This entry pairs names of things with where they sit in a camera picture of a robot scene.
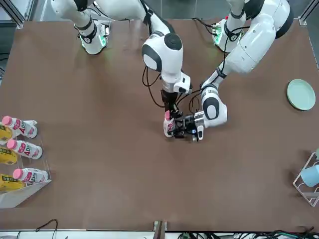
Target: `wire rack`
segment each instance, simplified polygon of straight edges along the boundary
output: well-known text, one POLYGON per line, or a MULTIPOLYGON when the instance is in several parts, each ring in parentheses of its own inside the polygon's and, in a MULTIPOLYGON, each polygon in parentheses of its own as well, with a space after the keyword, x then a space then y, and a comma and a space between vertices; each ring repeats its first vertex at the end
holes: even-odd
POLYGON ((319 201, 319 187, 308 187, 301 178, 301 172, 306 168, 315 166, 316 164, 319 164, 319 159, 316 152, 313 152, 293 182, 294 187, 312 207, 316 206, 319 201))

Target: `pink bottle cap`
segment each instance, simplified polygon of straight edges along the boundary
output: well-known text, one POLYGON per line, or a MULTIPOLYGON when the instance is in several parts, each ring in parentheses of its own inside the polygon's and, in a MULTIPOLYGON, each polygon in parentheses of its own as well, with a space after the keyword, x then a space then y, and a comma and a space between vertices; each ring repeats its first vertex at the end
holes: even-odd
POLYGON ((10 124, 12 124, 12 118, 10 116, 5 116, 2 119, 2 123, 4 125, 10 125, 10 124))
POLYGON ((166 119, 166 120, 169 120, 169 118, 170 118, 170 117, 169 117, 169 111, 166 111, 166 112, 165 112, 165 119, 166 119))
POLYGON ((17 168, 17 169, 15 169, 15 170, 13 171, 13 178, 14 178, 14 179, 19 179, 19 178, 22 177, 22 175, 23 175, 23 171, 22 171, 22 169, 20 169, 20 168, 17 168))
POLYGON ((9 139, 8 143, 6 143, 6 146, 8 149, 15 149, 17 144, 18 143, 14 139, 9 139))

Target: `white bottle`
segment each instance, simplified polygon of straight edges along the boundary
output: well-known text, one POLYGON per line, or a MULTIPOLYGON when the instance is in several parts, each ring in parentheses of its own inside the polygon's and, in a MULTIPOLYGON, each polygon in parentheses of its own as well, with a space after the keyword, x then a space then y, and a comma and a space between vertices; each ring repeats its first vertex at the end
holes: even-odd
POLYGON ((28 138, 34 138, 38 133, 38 129, 35 126, 30 125, 23 120, 12 118, 10 116, 3 117, 2 123, 5 126, 8 126, 9 128, 28 138))
POLYGON ((171 120, 169 119, 169 111, 165 112, 165 117, 164 117, 164 123, 163 123, 163 128, 164 128, 164 134, 166 137, 173 137, 173 134, 168 134, 168 132, 171 132, 175 128, 175 120, 172 118, 171 120))
POLYGON ((35 168, 17 168, 13 172, 13 178, 18 179, 24 183, 40 183, 48 179, 46 171, 38 170, 35 168))
POLYGON ((39 159, 42 156, 42 148, 33 143, 10 139, 8 143, 6 143, 6 146, 8 149, 11 149, 24 157, 39 159))

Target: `gray floor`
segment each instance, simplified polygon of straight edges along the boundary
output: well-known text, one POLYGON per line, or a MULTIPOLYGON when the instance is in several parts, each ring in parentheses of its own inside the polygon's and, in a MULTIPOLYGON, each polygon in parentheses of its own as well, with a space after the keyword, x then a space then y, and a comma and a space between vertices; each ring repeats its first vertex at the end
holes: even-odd
MULTIPOLYGON (((204 19, 224 18, 229 13, 226 0, 145 0, 163 18, 204 19)), ((289 0, 295 17, 301 15, 310 0, 289 0)), ((34 21, 61 21, 50 5, 50 0, 36 0, 31 14, 34 21)), ((307 20, 314 53, 319 59, 319 6, 307 20)), ((0 52, 9 52, 13 42, 14 27, 0 27, 0 52)))

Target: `plastic bottle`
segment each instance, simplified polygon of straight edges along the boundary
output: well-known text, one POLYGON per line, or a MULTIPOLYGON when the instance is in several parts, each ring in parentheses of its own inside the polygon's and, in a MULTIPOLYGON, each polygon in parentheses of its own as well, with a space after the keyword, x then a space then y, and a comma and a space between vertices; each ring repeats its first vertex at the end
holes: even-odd
POLYGON ((24 183, 40 183, 48 179, 48 173, 35 168, 17 168, 13 172, 13 178, 24 183))
POLYGON ((7 142, 13 136, 12 130, 4 125, 0 125, 0 140, 7 142))
POLYGON ((27 158, 39 159, 42 156, 42 148, 33 143, 10 139, 6 146, 8 149, 12 149, 17 154, 27 158))
POLYGON ((18 160, 18 155, 10 149, 0 147, 0 163, 8 165, 15 164, 18 160))
POLYGON ((18 133, 28 138, 34 138, 38 133, 38 129, 35 126, 32 126, 23 120, 12 118, 10 116, 3 117, 2 123, 5 126, 8 126, 9 128, 17 131, 18 133))
POLYGON ((24 183, 9 175, 0 173, 0 191, 13 191, 25 186, 24 183))
POLYGON ((164 123, 163 123, 164 134, 166 137, 173 137, 173 134, 169 134, 168 132, 173 131, 174 127, 175 127, 175 120, 174 118, 170 120, 169 111, 166 111, 164 116, 164 123))

